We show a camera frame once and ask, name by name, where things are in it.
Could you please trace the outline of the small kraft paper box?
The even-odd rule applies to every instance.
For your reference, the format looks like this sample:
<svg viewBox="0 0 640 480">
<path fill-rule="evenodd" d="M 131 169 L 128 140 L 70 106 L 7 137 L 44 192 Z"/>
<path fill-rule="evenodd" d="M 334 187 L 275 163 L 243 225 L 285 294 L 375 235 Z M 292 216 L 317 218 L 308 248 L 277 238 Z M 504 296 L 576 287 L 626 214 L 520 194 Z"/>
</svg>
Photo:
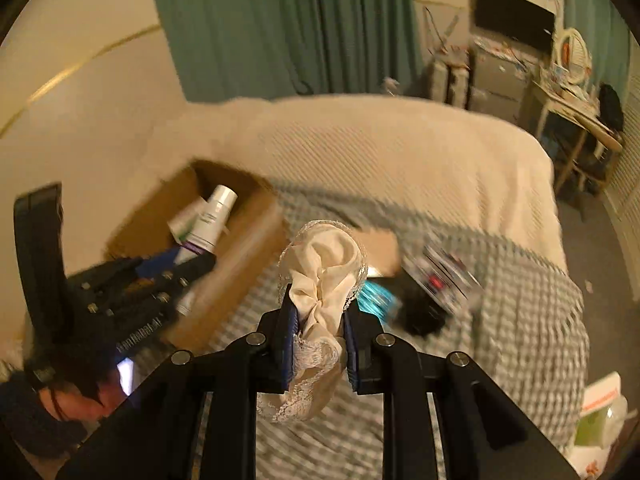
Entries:
<svg viewBox="0 0 640 480">
<path fill-rule="evenodd" d="M 401 267 L 397 236 L 390 230 L 353 230 L 352 237 L 366 257 L 368 278 L 391 278 Z"/>
</svg>

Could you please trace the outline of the white purple tube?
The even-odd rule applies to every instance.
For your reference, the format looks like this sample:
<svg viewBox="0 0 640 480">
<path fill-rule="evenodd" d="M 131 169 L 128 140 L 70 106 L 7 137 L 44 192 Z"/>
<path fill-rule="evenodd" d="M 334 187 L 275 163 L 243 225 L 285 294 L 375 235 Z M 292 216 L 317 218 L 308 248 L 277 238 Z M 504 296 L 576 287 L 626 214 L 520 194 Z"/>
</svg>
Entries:
<svg viewBox="0 0 640 480">
<path fill-rule="evenodd" d="M 180 244 L 175 265 L 191 260 L 204 252 L 212 254 L 238 196 L 224 185 L 218 185 L 206 205 L 192 222 Z"/>
</svg>

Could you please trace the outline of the dark transparent plastic box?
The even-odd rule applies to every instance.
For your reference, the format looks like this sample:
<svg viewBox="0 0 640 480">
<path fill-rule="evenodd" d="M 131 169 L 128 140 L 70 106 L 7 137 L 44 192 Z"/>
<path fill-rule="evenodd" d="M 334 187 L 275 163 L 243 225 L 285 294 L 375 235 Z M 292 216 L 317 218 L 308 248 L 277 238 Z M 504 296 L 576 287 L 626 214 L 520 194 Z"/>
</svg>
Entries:
<svg viewBox="0 0 640 480">
<path fill-rule="evenodd" d="M 449 314 L 420 287 L 401 289 L 397 323 L 410 335 L 426 337 L 438 333 L 446 324 Z"/>
</svg>

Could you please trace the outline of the black white tissue pack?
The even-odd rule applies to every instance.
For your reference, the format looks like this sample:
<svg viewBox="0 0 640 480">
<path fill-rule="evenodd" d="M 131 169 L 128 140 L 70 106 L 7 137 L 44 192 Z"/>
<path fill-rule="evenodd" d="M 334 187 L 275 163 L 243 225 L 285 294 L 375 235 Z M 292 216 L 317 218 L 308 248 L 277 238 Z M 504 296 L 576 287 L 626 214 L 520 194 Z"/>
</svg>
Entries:
<svg viewBox="0 0 640 480">
<path fill-rule="evenodd" d="M 426 244 L 402 257 L 402 268 L 447 314 L 471 312 L 480 304 L 483 287 L 462 261 L 439 246 Z"/>
</svg>

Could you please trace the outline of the cluttered desk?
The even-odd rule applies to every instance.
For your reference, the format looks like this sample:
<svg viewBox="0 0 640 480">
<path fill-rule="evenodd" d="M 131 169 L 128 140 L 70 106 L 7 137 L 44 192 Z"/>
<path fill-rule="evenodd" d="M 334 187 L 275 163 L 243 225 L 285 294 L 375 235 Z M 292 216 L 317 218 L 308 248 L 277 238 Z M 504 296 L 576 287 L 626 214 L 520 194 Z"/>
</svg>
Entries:
<svg viewBox="0 0 640 480">
<path fill-rule="evenodd" d="M 579 191 L 591 182 L 600 197 L 611 182 L 624 148 L 622 135 L 605 125 L 586 103 L 567 100 L 548 86 L 531 81 L 521 102 L 518 126 L 539 143 L 544 136 L 555 148 L 553 189 L 562 191 L 571 176 L 578 177 Z"/>
</svg>

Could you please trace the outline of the white louvered wardrobe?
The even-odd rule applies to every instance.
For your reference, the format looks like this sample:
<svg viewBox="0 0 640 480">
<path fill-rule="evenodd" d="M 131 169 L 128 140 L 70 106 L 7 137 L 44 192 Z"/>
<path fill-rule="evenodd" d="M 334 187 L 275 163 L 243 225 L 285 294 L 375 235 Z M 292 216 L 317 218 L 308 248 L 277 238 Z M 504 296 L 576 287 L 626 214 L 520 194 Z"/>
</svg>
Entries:
<svg viewBox="0 0 640 480">
<path fill-rule="evenodd" d="M 625 261 L 632 300 L 639 301 L 639 44 L 629 39 L 629 67 L 623 92 L 624 149 L 605 190 L 604 204 Z"/>
</svg>

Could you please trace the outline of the black monitor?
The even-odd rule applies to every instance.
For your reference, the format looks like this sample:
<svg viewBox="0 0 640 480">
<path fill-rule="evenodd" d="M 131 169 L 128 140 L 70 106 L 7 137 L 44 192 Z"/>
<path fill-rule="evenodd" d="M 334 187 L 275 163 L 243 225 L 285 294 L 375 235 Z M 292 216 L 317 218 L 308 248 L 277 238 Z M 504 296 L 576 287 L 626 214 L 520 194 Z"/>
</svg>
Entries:
<svg viewBox="0 0 640 480">
<path fill-rule="evenodd" d="M 555 15 L 528 0 L 475 0 L 474 23 L 550 54 Z"/>
</svg>

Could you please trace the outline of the green curtain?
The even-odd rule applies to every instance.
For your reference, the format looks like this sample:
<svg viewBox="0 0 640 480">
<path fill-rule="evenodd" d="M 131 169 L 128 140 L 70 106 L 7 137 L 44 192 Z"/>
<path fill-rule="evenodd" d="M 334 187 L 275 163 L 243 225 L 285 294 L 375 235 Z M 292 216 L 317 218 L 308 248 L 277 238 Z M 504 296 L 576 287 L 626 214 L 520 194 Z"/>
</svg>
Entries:
<svg viewBox="0 0 640 480">
<path fill-rule="evenodd" d="M 412 0 L 154 0 L 184 97 L 215 103 L 407 88 Z"/>
</svg>

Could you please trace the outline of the grey checkered cloth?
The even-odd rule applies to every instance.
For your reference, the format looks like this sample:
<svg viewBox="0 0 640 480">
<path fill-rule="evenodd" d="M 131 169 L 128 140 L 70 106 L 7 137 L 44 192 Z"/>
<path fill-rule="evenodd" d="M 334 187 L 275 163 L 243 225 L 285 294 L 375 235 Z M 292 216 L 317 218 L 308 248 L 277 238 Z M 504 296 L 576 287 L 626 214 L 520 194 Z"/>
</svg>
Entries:
<svg viewBox="0 0 640 480">
<path fill-rule="evenodd" d="M 561 451 L 570 448 L 582 408 L 589 337 L 584 300 L 567 273 L 499 235 L 441 222 L 412 208 L 274 182 L 292 231 L 314 220 L 389 229 L 405 249 L 437 237 L 480 282 L 480 304 L 436 334 L 413 337 L 420 351 L 462 350 L 518 404 Z M 260 418 L 256 434 L 261 479 L 376 479 L 382 472 L 383 404 L 357 396 L 341 380 L 326 408 L 306 422 Z"/>
</svg>

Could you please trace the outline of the white round mirror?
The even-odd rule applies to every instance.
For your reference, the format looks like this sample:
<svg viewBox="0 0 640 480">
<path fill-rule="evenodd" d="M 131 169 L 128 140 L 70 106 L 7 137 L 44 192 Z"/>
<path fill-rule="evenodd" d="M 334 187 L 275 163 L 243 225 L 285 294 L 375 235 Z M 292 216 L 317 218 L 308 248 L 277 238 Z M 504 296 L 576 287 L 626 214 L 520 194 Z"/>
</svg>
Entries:
<svg viewBox="0 0 640 480">
<path fill-rule="evenodd" d="M 552 62 L 566 70 L 569 84 L 585 84 L 592 72 L 592 57 L 582 34 L 574 27 L 556 35 Z"/>
</svg>

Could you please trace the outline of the cream bed blanket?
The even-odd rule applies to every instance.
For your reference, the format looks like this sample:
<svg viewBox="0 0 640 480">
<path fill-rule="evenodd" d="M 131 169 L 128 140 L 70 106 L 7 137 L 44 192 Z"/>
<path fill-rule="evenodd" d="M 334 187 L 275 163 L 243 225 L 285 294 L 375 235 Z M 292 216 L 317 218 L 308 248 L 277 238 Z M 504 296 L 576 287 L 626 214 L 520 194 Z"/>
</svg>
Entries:
<svg viewBox="0 0 640 480">
<path fill-rule="evenodd" d="M 549 156 L 489 115 L 374 94 L 192 104 L 153 130 L 141 165 L 166 177 L 194 158 L 398 205 L 566 263 Z"/>
</svg>

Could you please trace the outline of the cream lace scrunchie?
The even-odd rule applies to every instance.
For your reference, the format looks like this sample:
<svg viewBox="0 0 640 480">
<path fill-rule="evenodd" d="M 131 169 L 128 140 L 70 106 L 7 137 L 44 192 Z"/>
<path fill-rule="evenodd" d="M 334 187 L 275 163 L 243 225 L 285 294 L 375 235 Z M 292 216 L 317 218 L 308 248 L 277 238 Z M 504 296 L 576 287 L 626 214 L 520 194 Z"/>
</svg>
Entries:
<svg viewBox="0 0 640 480">
<path fill-rule="evenodd" d="M 295 307 L 293 380 L 282 394 L 258 396 L 258 413 L 285 424 L 312 419 L 326 407 L 347 361 L 343 311 L 367 275 L 367 260 L 344 224 L 311 221 L 280 255 L 282 297 Z"/>
</svg>

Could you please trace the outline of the blue blister pack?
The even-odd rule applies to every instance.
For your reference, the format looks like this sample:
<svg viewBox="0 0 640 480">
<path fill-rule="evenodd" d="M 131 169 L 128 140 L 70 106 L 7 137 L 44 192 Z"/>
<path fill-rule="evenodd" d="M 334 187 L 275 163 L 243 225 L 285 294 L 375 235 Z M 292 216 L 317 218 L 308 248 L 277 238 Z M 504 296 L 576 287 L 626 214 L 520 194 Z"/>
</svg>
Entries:
<svg viewBox="0 0 640 480">
<path fill-rule="evenodd" d="M 390 324 L 396 318 L 401 302 L 383 284 L 367 280 L 357 295 L 359 309 L 372 314 L 383 324 Z"/>
</svg>

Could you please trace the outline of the brown cardboard box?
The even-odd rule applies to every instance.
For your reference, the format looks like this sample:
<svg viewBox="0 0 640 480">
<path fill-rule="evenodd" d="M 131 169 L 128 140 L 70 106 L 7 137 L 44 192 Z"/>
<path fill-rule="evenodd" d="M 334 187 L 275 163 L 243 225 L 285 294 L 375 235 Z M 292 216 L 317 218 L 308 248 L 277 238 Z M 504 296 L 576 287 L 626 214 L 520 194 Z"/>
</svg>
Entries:
<svg viewBox="0 0 640 480">
<path fill-rule="evenodd" d="M 238 308 L 262 271 L 288 244 L 288 228 L 276 192 L 263 178 L 205 159 L 192 159 L 169 178 L 147 185 L 143 200 L 106 243 L 105 255 L 150 256 L 169 247 L 168 221 L 217 185 L 231 188 L 238 199 L 227 232 L 215 247 L 215 269 L 192 290 L 186 315 L 163 331 L 160 339 L 177 348 L 202 353 L 209 339 Z"/>
</svg>

